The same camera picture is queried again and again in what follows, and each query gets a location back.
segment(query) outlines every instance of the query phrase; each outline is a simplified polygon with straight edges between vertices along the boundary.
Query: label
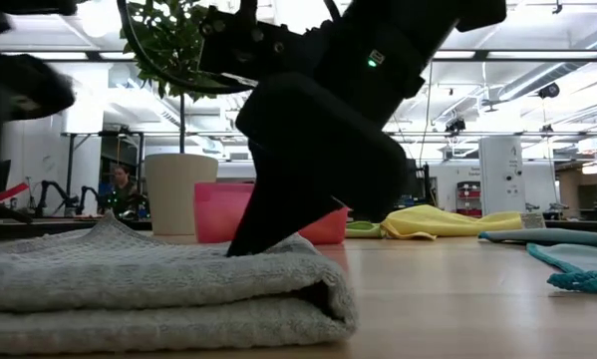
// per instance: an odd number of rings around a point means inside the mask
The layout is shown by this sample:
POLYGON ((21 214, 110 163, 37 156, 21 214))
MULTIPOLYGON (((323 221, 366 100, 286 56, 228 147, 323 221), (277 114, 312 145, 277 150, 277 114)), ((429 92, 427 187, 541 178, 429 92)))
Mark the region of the label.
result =
POLYGON ((546 222, 541 213, 522 213, 520 215, 521 226, 524 229, 545 228, 546 222))
POLYGON ((469 177, 477 178, 479 180, 480 174, 481 174, 481 172, 480 172, 479 167, 471 167, 468 169, 469 177))
POLYGON ((380 51, 374 50, 369 55, 369 58, 376 62, 376 64, 380 65, 385 62, 385 55, 383 55, 380 51))

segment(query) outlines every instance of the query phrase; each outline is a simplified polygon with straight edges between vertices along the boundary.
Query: white plant pot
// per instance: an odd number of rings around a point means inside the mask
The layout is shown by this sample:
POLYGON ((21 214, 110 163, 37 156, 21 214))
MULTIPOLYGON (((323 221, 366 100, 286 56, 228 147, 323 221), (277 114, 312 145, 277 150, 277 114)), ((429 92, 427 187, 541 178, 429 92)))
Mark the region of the white plant pot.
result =
POLYGON ((168 242, 195 243, 194 185, 215 182, 218 160, 188 154, 146 157, 153 235, 168 242))

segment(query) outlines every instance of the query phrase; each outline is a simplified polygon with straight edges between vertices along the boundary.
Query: pink container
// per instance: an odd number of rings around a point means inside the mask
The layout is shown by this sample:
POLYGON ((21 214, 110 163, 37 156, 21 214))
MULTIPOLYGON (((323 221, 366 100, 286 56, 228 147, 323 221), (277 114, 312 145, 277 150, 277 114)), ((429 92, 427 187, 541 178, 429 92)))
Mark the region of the pink container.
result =
MULTIPOLYGON (((253 184, 197 183, 194 187, 194 219, 199 243, 233 239, 254 190, 253 184)), ((346 208, 329 213, 306 226, 300 235, 314 244, 339 244, 345 239, 346 208)))

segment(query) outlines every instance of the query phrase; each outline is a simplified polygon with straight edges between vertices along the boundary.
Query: fluorescent light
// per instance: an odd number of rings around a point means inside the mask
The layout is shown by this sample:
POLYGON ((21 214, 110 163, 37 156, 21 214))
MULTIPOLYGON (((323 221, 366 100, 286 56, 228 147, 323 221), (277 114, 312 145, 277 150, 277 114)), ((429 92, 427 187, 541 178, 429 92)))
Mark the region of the fluorescent light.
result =
POLYGON ((597 175, 597 165, 584 166, 581 172, 585 175, 597 175))
POLYGON ((180 136, 180 133, 169 133, 169 132, 153 132, 153 133, 145 133, 146 137, 177 137, 180 136))
POLYGON ((88 56, 82 52, 6 52, 4 55, 30 55, 41 60, 88 60, 88 56))
POLYGON ((188 135, 201 137, 244 137, 245 135, 237 132, 188 132, 188 135))
POLYGON ((100 53, 102 59, 106 60, 131 60, 135 57, 134 53, 121 53, 121 52, 111 52, 111 53, 100 53))
POLYGON ((596 59, 597 51, 491 51, 488 59, 596 59))
POLYGON ((474 51, 437 51, 434 59, 469 59, 475 56, 474 51))

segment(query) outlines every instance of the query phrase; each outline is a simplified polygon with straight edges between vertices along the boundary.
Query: folded towel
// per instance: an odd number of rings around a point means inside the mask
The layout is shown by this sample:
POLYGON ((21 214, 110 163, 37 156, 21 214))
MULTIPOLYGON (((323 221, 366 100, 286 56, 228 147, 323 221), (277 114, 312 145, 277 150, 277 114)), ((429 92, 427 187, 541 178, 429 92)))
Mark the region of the folded towel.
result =
POLYGON ((588 245, 557 244, 527 245, 528 253, 535 258, 564 271, 553 274, 548 283, 566 290, 597 293, 597 248, 588 245))
POLYGON ((597 233, 584 230, 562 228, 534 228, 519 230, 486 231, 479 234, 482 239, 492 242, 519 241, 552 244, 582 244, 597 247, 597 233))
POLYGON ((343 271, 306 239, 225 252, 167 244, 110 217, 0 243, 0 354, 313 344, 355 331, 343 271))

